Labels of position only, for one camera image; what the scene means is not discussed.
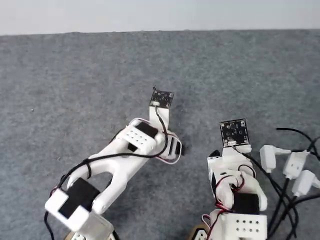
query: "circuit board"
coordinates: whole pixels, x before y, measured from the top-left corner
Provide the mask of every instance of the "circuit board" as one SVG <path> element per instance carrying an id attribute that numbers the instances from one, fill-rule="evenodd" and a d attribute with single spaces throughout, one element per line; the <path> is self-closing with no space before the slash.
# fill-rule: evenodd
<path id="1" fill-rule="evenodd" d="M 222 121 L 220 132 L 224 148 L 250 144 L 246 119 Z"/>
<path id="2" fill-rule="evenodd" d="M 169 109 L 174 99 L 174 93 L 171 91 L 159 91 L 153 88 L 153 94 L 151 96 L 150 104 L 151 107 L 158 107 L 162 109 Z"/>

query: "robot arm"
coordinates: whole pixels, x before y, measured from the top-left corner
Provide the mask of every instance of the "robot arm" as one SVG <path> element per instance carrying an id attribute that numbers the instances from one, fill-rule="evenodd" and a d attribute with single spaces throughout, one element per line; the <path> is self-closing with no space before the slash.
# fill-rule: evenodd
<path id="1" fill-rule="evenodd" d="M 88 158 L 89 166 L 84 164 L 71 173 L 67 190 L 55 190 L 46 202 L 45 209 L 86 240 L 108 239 L 114 227 L 101 214 L 119 197 L 128 181 L 148 161 L 146 156 L 161 153 L 159 159 L 168 164 L 176 162 L 169 160 L 180 158 L 181 142 L 168 130 L 172 98 L 172 92 L 154 89 L 149 106 L 150 121 L 141 118 L 132 120 L 102 151 Z M 175 150 L 178 148 L 180 153 L 176 154 Z M 104 172 L 111 173 L 112 180 L 100 192 L 86 179 Z"/>
<path id="2" fill-rule="evenodd" d="M 249 159 L 251 145 L 244 119 L 220 123 L 224 148 L 208 158 L 208 173 L 216 207 L 210 213 L 208 240 L 265 240 L 267 197 Z"/>

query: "white wall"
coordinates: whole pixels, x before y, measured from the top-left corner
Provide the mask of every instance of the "white wall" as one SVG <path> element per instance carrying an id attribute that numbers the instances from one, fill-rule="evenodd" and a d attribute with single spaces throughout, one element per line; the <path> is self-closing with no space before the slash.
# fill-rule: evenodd
<path id="1" fill-rule="evenodd" d="M 320 0 L 0 0 L 0 35 L 320 28 Z"/>

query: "red wire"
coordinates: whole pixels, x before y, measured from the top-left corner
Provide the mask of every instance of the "red wire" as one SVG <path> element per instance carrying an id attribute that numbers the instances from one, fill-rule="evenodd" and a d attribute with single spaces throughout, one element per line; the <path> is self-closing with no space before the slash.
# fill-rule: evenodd
<path id="1" fill-rule="evenodd" d="M 211 233 L 212 233 L 212 230 L 214 229 L 214 226 L 216 225 L 216 223 L 217 223 L 217 221 L 218 221 L 219 216 L 220 216 L 221 214 L 225 213 L 225 212 L 228 212 L 228 211 L 227 211 L 227 210 L 221 210 L 221 211 L 218 212 L 218 214 L 217 214 L 217 216 L 216 216 L 216 219 L 215 219 L 215 221 L 213 222 L 213 224 L 212 224 L 212 226 L 211 226 L 211 228 L 210 228 L 210 230 L 209 230 L 209 232 L 208 232 L 208 234 L 207 234 L 207 240 L 210 240 L 210 235 L 211 235 Z"/>

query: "black cable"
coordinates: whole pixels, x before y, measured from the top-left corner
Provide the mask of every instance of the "black cable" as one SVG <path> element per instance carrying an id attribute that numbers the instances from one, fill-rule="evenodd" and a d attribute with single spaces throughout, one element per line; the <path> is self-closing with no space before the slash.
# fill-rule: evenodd
<path id="1" fill-rule="evenodd" d="M 279 198 L 280 198 L 280 196 L 281 196 L 281 191 L 282 191 L 282 190 L 281 190 L 281 189 L 278 189 L 277 186 L 275 186 L 275 185 L 273 184 L 273 182 L 271 182 L 271 184 L 272 184 L 274 190 L 276 191 L 276 193 L 278 194 L 278 196 L 279 196 Z M 284 195 L 284 197 L 288 200 L 288 202 L 291 201 L 291 199 L 290 199 L 289 196 Z M 286 204 L 286 202 L 285 202 L 284 199 L 282 199 L 282 204 L 283 204 L 283 206 L 284 206 L 284 209 L 287 209 L 288 206 L 289 206 L 289 205 Z M 298 211 L 297 211 L 296 208 L 294 208 L 294 213 L 295 213 L 295 214 L 298 214 Z M 291 223 L 291 227 L 293 228 L 293 227 L 295 226 L 295 223 L 294 223 L 294 220 L 293 220 L 290 212 L 288 212 L 288 217 L 289 217 L 289 220 L 290 220 L 290 223 Z M 273 236 L 273 234 L 275 234 L 275 232 L 276 232 L 276 230 L 278 229 L 279 225 L 280 225 L 280 222 L 279 222 L 278 224 L 276 224 L 276 225 L 275 225 L 275 229 L 274 229 L 271 233 L 268 234 L 268 238 L 271 238 L 271 237 Z"/>
<path id="2" fill-rule="evenodd" d="M 272 230 L 272 232 L 268 235 L 268 239 L 270 239 L 270 238 L 276 233 L 276 231 L 278 230 L 281 222 L 282 222 L 283 220 L 285 220 L 285 218 L 286 218 L 287 215 L 290 214 L 290 209 L 292 209 L 292 208 L 293 208 L 293 209 L 296 209 L 295 206 L 292 206 L 292 204 L 293 204 L 293 202 L 295 201 L 296 198 L 297 198 L 297 197 L 294 196 L 293 198 L 289 199 L 289 204 L 285 207 L 283 213 L 281 214 L 281 217 L 280 217 L 279 221 L 276 223 L 276 225 L 275 225 L 274 229 Z M 294 231 L 296 231 L 296 228 L 297 228 L 297 226 L 298 226 L 298 225 L 296 226 L 296 224 L 297 224 L 297 222 L 292 226 L 292 229 L 293 229 Z"/>
<path id="3" fill-rule="evenodd" d="M 295 208 L 298 204 L 301 204 L 303 202 L 309 201 L 309 200 L 313 200 L 313 199 L 319 199 L 320 198 L 320 194 L 314 194 L 314 195 L 310 195 L 310 196 L 305 196 L 305 197 L 301 197 L 299 200 L 293 202 L 290 206 L 288 206 L 288 208 L 286 209 L 286 211 L 282 214 L 282 219 L 284 219 L 286 217 L 286 215 L 288 214 L 288 212 Z"/>
<path id="4" fill-rule="evenodd" d="M 50 225 L 48 223 L 48 215 L 49 215 L 49 212 L 45 211 L 43 221 L 44 221 L 44 224 L 46 225 L 46 228 L 48 229 L 48 231 L 50 233 L 51 239 L 55 240 L 54 232 L 52 231 L 52 229 L 51 229 L 51 227 L 50 227 Z"/>
<path id="5" fill-rule="evenodd" d="M 291 200 L 290 203 L 289 203 L 289 206 L 293 204 L 293 202 L 296 200 L 296 198 L 297 198 L 297 196 L 294 196 L 294 197 L 292 198 L 292 200 Z M 291 229 L 291 232 L 288 234 L 288 236 L 286 237 L 285 240 L 290 240 L 290 239 L 291 239 L 292 235 L 294 234 L 294 232 L 295 232 L 296 229 L 297 229 L 298 223 L 299 223 L 299 219 L 296 219 L 296 220 L 295 220 L 295 225 L 294 225 L 294 227 Z"/>
<path id="6" fill-rule="evenodd" d="M 296 132 L 296 133 L 299 133 L 299 134 L 305 136 L 310 142 L 312 142 L 312 138 L 308 134 L 303 132 L 303 131 L 300 131 L 300 130 L 297 130 L 297 129 L 294 129 L 294 128 L 288 128 L 288 127 L 277 127 L 276 130 L 284 130 L 284 131 Z M 313 146 L 313 150 L 314 150 L 314 155 L 320 161 L 320 156 L 319 156 L 317 148 L 315 146 Z"/>
<path id="7" fill-rule="evenodd" d="M 255 170 L 254 170 L 252 167 L 250 167 L 249 165 L 241 164 L 240 166 L 238 166 L 238 171 L 240 171 L 240 168 L 241 168 L 242 166 L 245 166 L 245 167 L 249 168 L 249 169 L 252 171 L 252 173 L 253 173 L 253 177 L 256 178 L 256 172 L 255 172 Z"/>
<path id="8" fill-rule="evenodd" d="M 287 193 L 287 188 L 288 188 L 288 185 L 289 185 L 289 181 L 290 181 L 289 178 L 286 178 L 286 179 L 285 179 L 285 182 L 284 182 L 284 185 L 283 185 L 283 188 L 282 188 L 282 192 L 281 192 L 279 201 L 278 201 L 278 203 L 276 204 L 275 210 L 274 210 L 274 212 L 273 212 L 273 215 L 272 215 L 271 220 L 270 220 L 269 225 L 268 225 L 268 232 L 271 230 L 272 226 L 273 226 L 274 223 L 275 223 L 275 220 L 276 220 L 276 218 L 277 218 L 279 209 L 280 209 L 280 207 L 281 207 L 281 203 L 283 202 L 284 196 L 285 196 L 285 194 Z"/>
<path id="9" fill-rule="evenodd" d="M 164 136 L 165 136 L 165 143 L 164 143 L 164 147 L 163 149 L 158 152 L 157 154 L 153 154 L 153 155 L 143 155 L 143 154 L 136 154 L 136 153 L 130 153 L 130 152 L 123 152 L 123 153 L 116 153 L 116 154 L 110 154 L 110 155 L 104 155 L 104 156 L 98 156 L 98 157 L 93 157 L 93 158 L 86 158 L 84 159 L 82 162 L 80 162 L 79 164 L 77 164 L 76 166 L 74 166 L 73 168 L 71 168 L 71 170 L 68 171 L 67 174 L 63 175 L 60 179 L 60 182 L 58 183 L 58 185 L 56 186 L 57 189 L 60 189 L 62 187 L 62 185 L 64 184 L 64 182 L 67 180 L 67 178 L 78 168 L 87 165 L 88 166 L 88 171 L 89 171 L 89 176 L 91 177 L 91 168 L 90 168 L 90 163 L 94 162 L 94 161 L 98 161 L 101 159 L 109 159 L 109 158 L 115 158 L 115 157 L 122 157 L 122 156 L 133 156 L 133 157 L 139 157 L 139 158 L 155 158 L 160 156 L 162 153 L 164 153 L 164 151 L 167 149 L 168 147 L 168 133 L 167 133 L 167 129 L 165 126 L 165 123 L 163 121 L 163 119 L 161 118 L 161 116 L 159 115 L 158 111 L 157 111 L 157 107 L 155 107 L 155 114 L 157 115 L 157 117 L 159 118 L 159 121 L 162 125 L 163 128 L 163 132 L 164 132 Z M 48 223 L 48 212 L 46 211 L 44 214 L 44 223 L 46 225 L 46 228 L 48 229 L 50 236 L 51 236 L 51 240 L 55 240 L 53 231 Z"/>
<path id="10" fill-rule="evenodd" d="M 306 149 L 306 151 L 307 151 L 307 152 L 310 152 L 310 150 L 311 150 L 312 148 L 316 150 L 317 148 L 316 148 L 315 144 L 316 144 L 316 142 L 317 142 L 319 139 L 320 139 L 320 136 L 317 136 L 315 139 L 313 139 L 313 140 L 311 141 L 309 147 Z"/>
<path id="11" fill-rule="evenodd" d="M 115 240 L 120 240 L 120 237 L 119 235 L 116 233 L 116 230 L 113 230 L 113 233 L 112 233 L 113 237 Z"/>
<path id="12" fill-rule="evenodd" d="M 271 177 L 271 175 L 269 173 L 267 173 L 263 167 L 260 165 L 260 163 L 257 162 L 257 160 L 255 160 L 252 156 L 246 154 L 246 153 L 243 153 L 243 152 L 240 152 L 236 149 L 236 147 L 232 147 L 234 150 L 236 150 L 238 153 L 242 154 L 243 156 L 245 156 L 246 158 L 250 159 L 259 169 L 260 171 L 269 179 L 269 181 L 271 182 L 273 188 L 275 189 L 276 192 L 278 192 L 276 189 L 278 188 L 280 191 L 282 191 L 282 188 L 279 186 L 279 184 Z M 285 194 L 284 197 L 286 199 L 290 199 L 290 197 Z M 295 214 L 295 219 L 298 219 L 299 220 L 299 214 L 298 214 L 298 211 L 296 208 L 293 208 L 294 210 L 294 214 Z"/>
<path id="13" fill-rule="evenodd" d="M 312 141 L 312 138 L 311 138 L 308 134 L 306 134 L 306 133 L 303 132 L 303 131 L 294 129 L 294 128 L 290 128 L 290 127 L 277 127 L 276 130 L 284 130 L 284 131 L 296 132 L 296 133 L 299 133 L 299 134 L 305 136 L 310 142 Z"/>

